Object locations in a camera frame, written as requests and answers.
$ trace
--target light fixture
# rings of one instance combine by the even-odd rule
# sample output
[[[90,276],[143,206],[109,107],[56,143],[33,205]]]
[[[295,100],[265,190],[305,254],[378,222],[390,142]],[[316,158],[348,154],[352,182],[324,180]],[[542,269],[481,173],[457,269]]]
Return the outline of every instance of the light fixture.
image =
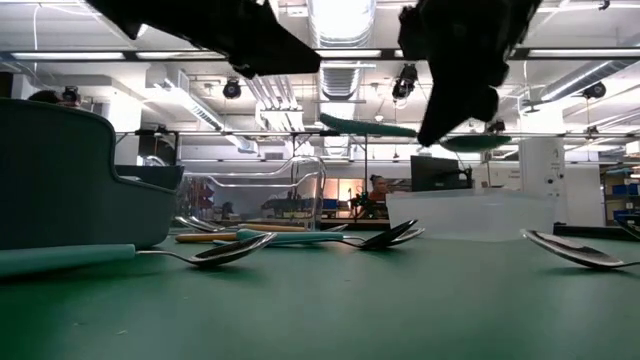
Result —
[[[124,60],[121,52],[20,52],[11,53],[16,60]]]
[[[142,37],[142,35],[144,35],[144,33],[146,33],[147,30],[149,30],[149,25],[147,25],[147,24],[140,25],[140,30],[138,30],[137,38]]]
[[[213,51],[138,51],[136,56],[143,60],[219,60],[224,58],[222,54]]]
[[[320,64],[322,69],[375,69],[376,64],[363,64],[363,63],[336,63],[336,62],[323,62]]]
[[[640,56],[640,49],[534,49],[528,58],[536,57],[602,57]]]
[[[238,136],[290,136],[291,135],[291,133],[288,133],[288,132],[269,132],[269,131],[261,131],[261,132],[234,131],[233,134]]]
[[[316,50],[323,58],[379,58],[380,50],[370,49],[331,49]]]

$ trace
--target ventilation pipe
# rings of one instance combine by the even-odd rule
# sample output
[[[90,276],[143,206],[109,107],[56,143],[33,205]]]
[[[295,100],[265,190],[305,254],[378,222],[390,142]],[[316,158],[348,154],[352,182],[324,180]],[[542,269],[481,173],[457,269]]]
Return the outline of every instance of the ventilation pipe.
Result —
[[[206,102],[191,94],[189,77],[181,69],[175,66],[154,64],[147,70],[146,82],[148,87],[167,91],[174,101],[215,131],[233,131],[232,128],[225,127],[222,117],[211,109]],[[234,144],[241,153],[255,154],[258,152],[258,144],[255,141],[235,135],[227,135],[226,139]]]
[[[373,30],[376,0],[307,0],[309,27],[316,48],[366,48]],[[345,62],[357,65],[357,62]],[[362,69],[321,68],[321,100],[352,100],[358,91]],[[353,103],[321,103],[320,111],[343,119],[353,119]],[[346,155],[348,137],[326,137],[329,155]]]
[[[640,33],[632,36],[620,46],[640,47]],[[577,70],[563,76],[540,91],[539,99],[544,102],[561,100],[575,94],[603,79],[635,64],[638,60],[597,60],[590,61]],[[509,111],[518,105],[521,97],[508,97],[500,104],[501,111]]]

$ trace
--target teal spoon handle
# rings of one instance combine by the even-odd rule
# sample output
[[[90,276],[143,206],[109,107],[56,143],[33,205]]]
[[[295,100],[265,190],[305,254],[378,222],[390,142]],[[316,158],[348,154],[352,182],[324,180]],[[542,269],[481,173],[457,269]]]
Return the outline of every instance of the teal spoon handle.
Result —
[[[80,245],[0,251],[0,277],[132,259],[133,245]]]
[[[262,234],[260,231],[242,229],[236,233],[236,240],[246,240],[260,234]],[[273,245],[310,244],[323,241],[342,241],[342,239],[344,239],[344,234],[340,232],[281,232],[271,243]]]

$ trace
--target green table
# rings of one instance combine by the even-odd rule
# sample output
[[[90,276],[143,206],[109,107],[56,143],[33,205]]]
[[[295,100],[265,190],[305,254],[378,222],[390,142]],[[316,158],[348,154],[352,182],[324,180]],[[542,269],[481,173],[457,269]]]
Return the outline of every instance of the green table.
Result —
[[[637,243],[585,242],[640,258]],[[639,274],[526,240],[265,249],[213,272],[139,257],[0,285],[0,357],[637,359]]]

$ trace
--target metal spoon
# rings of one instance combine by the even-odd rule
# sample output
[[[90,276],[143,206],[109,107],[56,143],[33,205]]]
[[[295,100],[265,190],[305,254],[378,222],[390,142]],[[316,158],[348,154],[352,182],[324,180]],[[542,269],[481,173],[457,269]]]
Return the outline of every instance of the metal spoon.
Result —
[[[200,231],[204,231],[204,232],[208,232],[208,233],[213,233],[213,232],[220,232],[222,230],[224,230],[224,227],[221,226],[214,226],[211,225],[209,223],[206,223],[204,221],[199,220],[198,218],[196,218],[195,216],[191,216],[189,217],[189,219],[182,217],[182,216],[176,216],[175,217],[176,221],[181,223],[182,225],[186,226],[186,227],[190,227],[196,230],[200,230]]]
[[[74,245],[0,251],[0,278],[89,266],[137,255],[167,255],[200,267],[214,267],[245,257],[275,238],[266,233],[242,242],[216,247],[189,258],[168,251],[136,251],[132,244]]]
[[[319,234],[319,233],[323,233],[323,232],[340,232],[342,230],[344,230],[344,228],[347,227],[347,224],[345,225],[339,225],[339,226],[335,226],[332,227],[330,229],[326,229],[323,231],[309,231],[309,232],[305,232],[305,236],[308,236],[310,234]],[[229,232],[229,233],[221,233],[221,232],[215,232],[215,233],[206,233],[206,234],[179,234],[176,235],[175,240],[176,242],[179,243],[184,243],[184,244],[201,244],[201,243],[211,243],[211,242],[215,242],[215,241],[222,241],[222,242],[234,242],[236,240],[243,240],[246,239],[247,236],[242,236],[240,238],[238,238],[237,234],[238,231],[240,230],[247,230],[247,229],[238,229],[236,232]],[[251,233],[253,235],[258,235],[260,233],[259,230],[253,230],[253,229],[248,229],[251,231],[255,231],[255,233]]]
[[[339,242],[362,250],[385,249],[391,246],[400,245],[422,234],[424,229],[409,230],[409,228],[411,228],[417,221],[418,220],[407,221],[370,239],[335,232],[279,233],[270,246]],[[237,239],[241,240],[257,234],[259,234],[259,232],[252,230],[240,230],[237,233]],[[228,243],[229,242],[227,241],[214,241],[214,244],[218,245]]]
[[[521,230],[521,232],[524,237],[533,241],[534,244],[543,249],[583,266],[595,269],[616,269],[640,265],[640,261],[626,263],[611,255],[559,236],[549,235],[535,230]]]
[[[176,221],[178,221],[179,223],[181,223],[182,225],[185,225],[187,227],[191,227],[193,229],[196,230],[200,230],[200,231],[204,231],[206,233],[220,233],[223,231],[237,231],[243,228],[249,228],[252,229],[252,224],[249,224],[247,227],[243,227],[243,226],[230,226],[230,227],[224,227],[224,226],[216,226],[213,224],[209,224],[205,221],[202,221],[198,218],[196,218],[195,216],[190,216],[189,219],[186,219],[182,216],[176,216],[175,217]],[[338,226],[334,226],[332,228],[326,229],[326,230],[322,230],[322,231],[326,231],[326,232],[340,232],[342,230],[344,230],[347,226],[349,226],[349,224],[343,224],[343,225],[338,225]],[[285,231],[286,228],[289,228],[289,226],[270,226],[270,225],[257,225],[255,226],[255,229],[252,230],[258,230],[260,231],[260,228],[273,228],[273,229],[281,229],[282,231]],[[294,232],[297,232],[297,228],[296,227],[290,227],[293,229],[296,229]]]
[[[256,250],[262,249],[271,241],[273,241],[275,237],[275,233],[262,233],[258,236],[253,236],[243,241],[234,241],[224,246],[214,247],[213,249],[195,254],[189,258],[182,257],[176,253],[161,250],[142,250],[136,251],[136,254],[166,255],[199,267],[214,267],[238,260]]]

